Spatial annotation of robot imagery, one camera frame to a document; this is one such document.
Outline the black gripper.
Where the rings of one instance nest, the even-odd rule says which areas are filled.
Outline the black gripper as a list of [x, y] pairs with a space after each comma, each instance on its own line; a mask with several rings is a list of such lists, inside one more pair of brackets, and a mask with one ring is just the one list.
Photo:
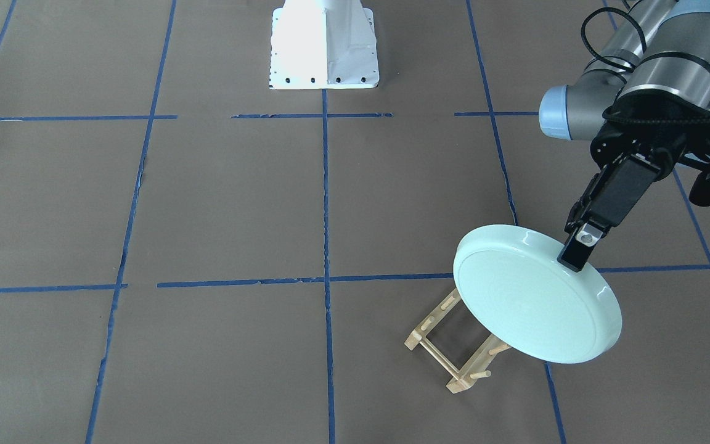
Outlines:
[[657, 180], [682, 164], [710, 161], [710, 110], [666, 92], [630, 92], [602, 113], [590, 154], [600, 172], [570, 208], [558, 262], [586, 266], [598, 242], [619, 226]]

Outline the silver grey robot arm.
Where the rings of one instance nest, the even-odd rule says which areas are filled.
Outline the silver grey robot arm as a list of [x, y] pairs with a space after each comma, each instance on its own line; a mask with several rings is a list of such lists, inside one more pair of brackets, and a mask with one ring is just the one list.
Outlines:
[[550, 138], [588, 141], [599, 171], [572, 206], [558, 261], [586, 267], [597, 242], [682, 164], [699, 171], [688, 200], [710, 206], [710, 1], [638, 1], [575, 84], [545, 92], [538, 117]]

